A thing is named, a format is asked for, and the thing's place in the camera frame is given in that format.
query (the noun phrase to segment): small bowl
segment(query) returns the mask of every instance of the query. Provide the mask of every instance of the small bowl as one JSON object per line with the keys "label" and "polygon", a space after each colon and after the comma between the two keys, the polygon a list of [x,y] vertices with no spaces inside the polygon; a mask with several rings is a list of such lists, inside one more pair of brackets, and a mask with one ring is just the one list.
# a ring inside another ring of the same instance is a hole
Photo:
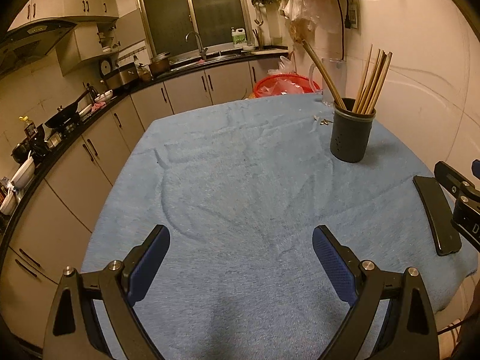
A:
{"label": "small bowl", "polygon": [[12,215],[17,206],[17,200],[12,190],[9,190],[7,197],[4,199],[0,206],[0,212],[4,215]]}
{"label": "small bowl", "polygon": [[95,98],[95,103],[107,102],[113,97],[113,91],[108,91],[103,94],[98,95]]}
{"label": "small bowl", "polygon": [[28,154],[28,159],[23,163],[20,169],[18,169],[17,173],[15,173],[11,182],[16,188],[22,190],[28,185],[30,180],[33,179],[34,172],[35,164],[33,162],[32,152],[30,152]]}

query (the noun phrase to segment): chopstick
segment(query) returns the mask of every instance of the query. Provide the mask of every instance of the chopstick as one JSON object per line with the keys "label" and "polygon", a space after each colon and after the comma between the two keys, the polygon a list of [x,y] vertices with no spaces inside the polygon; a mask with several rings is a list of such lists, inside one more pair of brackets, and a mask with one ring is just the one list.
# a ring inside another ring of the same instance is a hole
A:
{"label": "chopstick", "polygon": [[370,90],[368,91],[368,95],[367,95],[367,98],[365,100],[365,103],[363,104],[363,107],[359,112],[360,114],[365,114],[365,112],[367,111],[368,104],[370,103],[371,98],[374,95],[375,89],[377,87],[378,78],[380,78],[380,73],[382,72],[382,68],[383,68],[383,64],[385,63],[385,59],[386,59],[386,54],[382,50],[380,52],[380,61],[377,65],[377,68],[375,70],[375,75],[373,77],[373,83],[370,87]]}
{"label": "chopstick", "polygon": [[357,97],[355,98],[355,105],[353,106],[353,112],[356,112],[359,105],[360,105],[360,100],[362,99],[363,95],[363,86],[365,85],[365,80],[367,79],[367,74],[368,74],[368,67],[370,65],[370,58],[371,58],[371,50],[374,47],[373,44],[370,45],[370,51],[368,52],[368,57],[367,57],[367,63],[365,64],[365,67],[363,68],[363,73],[361,75],[361,81],[360,81],[360,86],[358,87],[358,93]]}
{"label": "chopstick", "polygon": [[375,59],[375,65],[373,66],[373,71],[371,72],[370,79],[368,80],[367,86],[363,89],[363,94],[361,96],[360,104],[358,105],[358,108],[354,111],[356,114],[359,114],[360,111],[363,109],[363,105],[365,105],[365,102],[368,97],[368,93],[370,91],[370,88],[372,84],[374,83],[374,78],[375,78],[375,72],[378,68],[378,64],[380,63],[380,49],[377,51],[377,57]]}
{"label": "chopstick", "polygon": [[380,79],[378,80],[377,87],[375,89],[375,92],[373,94],[373,98],[367,108],[366,114],[369,115],[372,113],[372,111],[375,108],[375,105],[377,104],[378,97],[380,96],[380,91],[383,88],[383,83],[385,82],[385,78],[387,77],[388,73],[388,68],[390,67],[390,62],[392,61],[392,53],[389,52],[385,61],[385,64],[383,65],[382,73],[380,75]]}
{"label": "chopstick", "polygon": [[328,74],[327,70],[325,69],[325,66],[323,66],[323,63],[321,62],[320,58],[316,54],[316,52],[311,48],[311,46],[308,44],[306,40],[302,40],[303,48],[307,52],[307,54],[310,56],[312,61],[315,63],[315,66],[318,68],[320,73],[322,74],[323,78],[325,79],[325,82],[327,83],[328,89],[330,89],[330,92],[332,92],[333,98],[335,100],[335,103],[341,108],[346,110],[347,107],[345,107],[345,103],[343,102],[342,98],[340,97],[340,94],[337,91],[337,88],[335,87],[335,84],[333,83],[330,75]]}

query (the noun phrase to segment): blue towel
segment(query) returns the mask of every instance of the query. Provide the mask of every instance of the blue towel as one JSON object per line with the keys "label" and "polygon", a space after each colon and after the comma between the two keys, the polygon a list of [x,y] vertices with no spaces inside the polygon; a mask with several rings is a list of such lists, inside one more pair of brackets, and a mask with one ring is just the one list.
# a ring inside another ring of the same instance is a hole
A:
{"label": "blue towel", "polygon": [[[171,246],[135,311],[167,359],[316,359],[345,317],[311,237],[328,225],[360,260],[414,266],[435,311],[477,268],[438,257],[413,185],[428,168],[374,123],[365,158],[329,150],[332,110],[316,95],[243,100],[155,121],[100,215],[82,271],[122,259],[157,224]],[[122,358],[105,311],[100,322]],[[361,357],[370,354],[380,307]]]}

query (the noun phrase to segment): frying pan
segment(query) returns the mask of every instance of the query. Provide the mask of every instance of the frying pan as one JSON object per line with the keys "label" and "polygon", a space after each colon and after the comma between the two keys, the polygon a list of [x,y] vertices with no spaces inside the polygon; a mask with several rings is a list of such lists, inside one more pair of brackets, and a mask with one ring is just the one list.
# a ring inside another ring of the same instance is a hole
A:
{"label": "frying pan", "polygon": [[58,107],[57,114],[47,120],[45,122],[45,126],[52,129],[56,129],[62,126],[67,120],[71,119],[77,113],[78,103],[81,99],[87,96],[88,93],[89,91],[87,89],[81,94],[81,96],[77,100],[75,100],[70,105],[67,105],[65,108],[62,108],[62,106]]}

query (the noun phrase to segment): window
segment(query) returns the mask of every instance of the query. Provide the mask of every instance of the window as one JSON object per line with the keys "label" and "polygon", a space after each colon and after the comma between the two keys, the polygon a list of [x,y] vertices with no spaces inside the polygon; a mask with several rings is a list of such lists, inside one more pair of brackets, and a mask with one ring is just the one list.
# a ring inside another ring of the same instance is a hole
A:
{"label": "window", "polygon": [[152,48],[157,54],[172,56],[197,50],[194,38],[185,36],[198,31],[204,47],[232,42],[231,29],[245,28],[242,0],[141,0],[148,23]]}

